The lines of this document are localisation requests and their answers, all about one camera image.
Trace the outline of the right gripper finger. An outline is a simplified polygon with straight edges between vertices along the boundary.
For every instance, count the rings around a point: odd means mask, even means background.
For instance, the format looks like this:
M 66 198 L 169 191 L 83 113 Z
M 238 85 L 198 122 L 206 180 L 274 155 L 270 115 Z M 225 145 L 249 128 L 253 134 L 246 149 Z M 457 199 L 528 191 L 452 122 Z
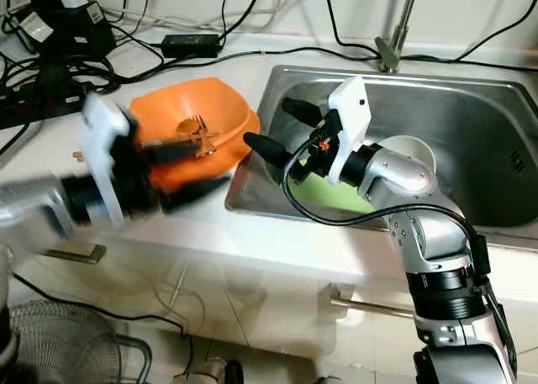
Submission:
M 282 110 L 303 125 L 320 126 L 325 122 L 325 115 L 320 111 L 319 105 L 309 103 L 309 101 L 285 97 L 282 99 Z
M 263 161 L 276 166 L 277 169 L 283 170 L 293 158 L 293 152 L 289 152 L 284 145 L 265 135 L 257 134 L 256 132 L 245 132 L 243 141 Z

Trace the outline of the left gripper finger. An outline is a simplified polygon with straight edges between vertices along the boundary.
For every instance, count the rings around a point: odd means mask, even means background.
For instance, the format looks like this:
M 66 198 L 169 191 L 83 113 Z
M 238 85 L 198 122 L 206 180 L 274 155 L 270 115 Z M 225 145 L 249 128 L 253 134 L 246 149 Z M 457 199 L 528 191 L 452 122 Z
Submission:
M 218 150 L 215 141 L 219 138 L 220 132 L 209 127 L 207 120 L 193 116 L 177 124 L 176 133 L 164 142 L 164 147 L 181 157 L 201 158 Z
M 207 195 L 223 186 L 227 186 L 230 179 L 207 179 L 192 181 L 188 185 L 178 188 L 176 191 L 168 193 L 168 212 L 173 213 L 181 208 L 192 206 L 192 204 L 203 199 Z

